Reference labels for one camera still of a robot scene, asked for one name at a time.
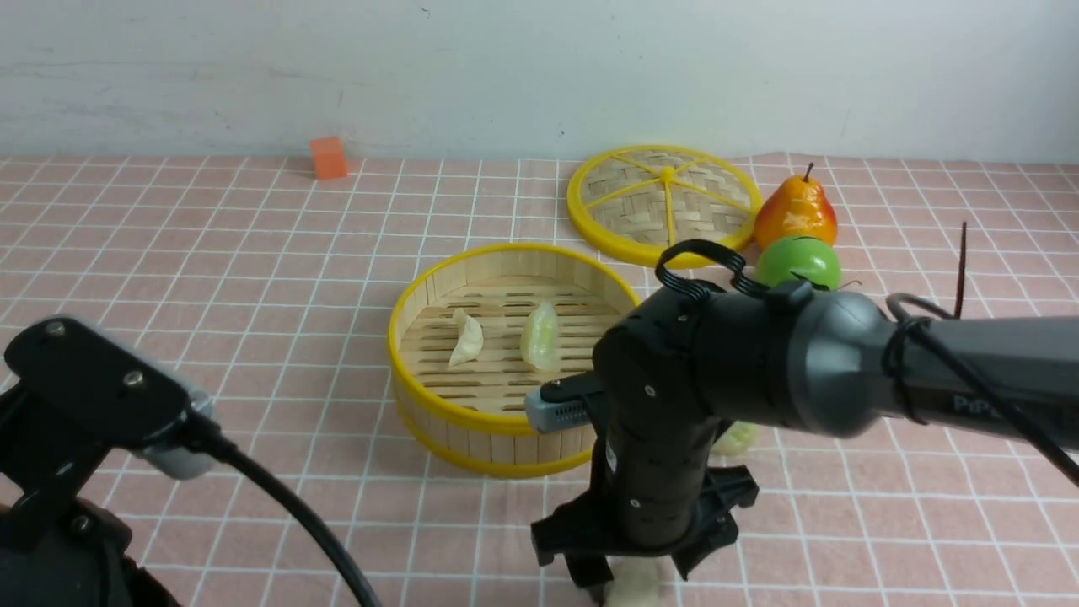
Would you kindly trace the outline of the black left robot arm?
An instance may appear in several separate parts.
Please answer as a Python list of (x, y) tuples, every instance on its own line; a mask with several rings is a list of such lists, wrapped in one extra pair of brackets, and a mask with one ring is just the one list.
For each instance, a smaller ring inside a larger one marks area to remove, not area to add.
[(3, 509), (3, 597), (14, 606), (174, 606), (125, 556), (127, 526), (78, 493), (113, 449), (183, 481), (232, 466), (281, 503), (328, 556), (361, 606), (373, 587), (319, 515), (211, 419), (211, 400), (96, 327), (54, 316), (3, 354), (3, 475), (22, 492)]

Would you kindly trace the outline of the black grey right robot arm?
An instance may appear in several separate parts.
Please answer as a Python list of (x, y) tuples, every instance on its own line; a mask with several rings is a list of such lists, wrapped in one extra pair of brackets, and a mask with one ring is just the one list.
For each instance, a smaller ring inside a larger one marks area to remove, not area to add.
[(529, 395), (546, 434), (593, 427), (588, 488), (531, 526), (540, 566), (600, 594), (607, 558), (669, 557), (688, 577), (738, 539), (759, 484), (709, 466), (734, 422), (853, 438), (883, 418), (1024, 439), (1076, 480), (1076, 318), (955, 318), (894, 293), (786, 282), (762, 296), (663, 288), (598, 340), (591, 369)]

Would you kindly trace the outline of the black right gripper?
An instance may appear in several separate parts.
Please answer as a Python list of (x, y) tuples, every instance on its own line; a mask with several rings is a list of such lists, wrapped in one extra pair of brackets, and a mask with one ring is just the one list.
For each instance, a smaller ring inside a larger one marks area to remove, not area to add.
[(613, 556), (669, 558), (680, 577), (735, 544), (735, 508), (759, 500), (759, 483), (743, 465), (712, 466), (709, 449), (730, 427), (708, 422), (696, 446), (653, 444), (633, 454), (609, 422), (596, 431), (588, 487), (529, 527), (540, 567), (566, 562), (574, 585), (605, 604)]

